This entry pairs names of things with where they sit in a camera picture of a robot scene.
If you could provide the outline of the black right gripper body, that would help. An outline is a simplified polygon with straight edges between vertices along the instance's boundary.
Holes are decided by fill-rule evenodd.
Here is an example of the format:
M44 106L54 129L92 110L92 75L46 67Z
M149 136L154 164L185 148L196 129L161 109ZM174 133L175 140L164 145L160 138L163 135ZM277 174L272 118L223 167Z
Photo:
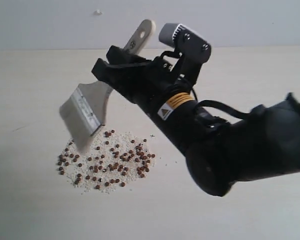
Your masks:
M133 79L132 85L114 87L128 101L138 105L146 114L153 117L171 97L170 107L185 117L196 114L196 102L190 99L181 102L180 94L189 96L198 78L198 66L182 67L171 65L160 56L147 59L145 67Z

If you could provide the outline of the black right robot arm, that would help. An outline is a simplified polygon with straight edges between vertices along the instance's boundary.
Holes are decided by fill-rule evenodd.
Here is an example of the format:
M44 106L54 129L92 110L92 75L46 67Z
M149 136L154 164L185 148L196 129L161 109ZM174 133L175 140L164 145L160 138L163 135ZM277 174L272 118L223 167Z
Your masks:
M211 47L176 48L152 60L111 46L92 74L136 104L185 157L194 182L222 197L236 182L300 172L300 102L240 112L191 91Z

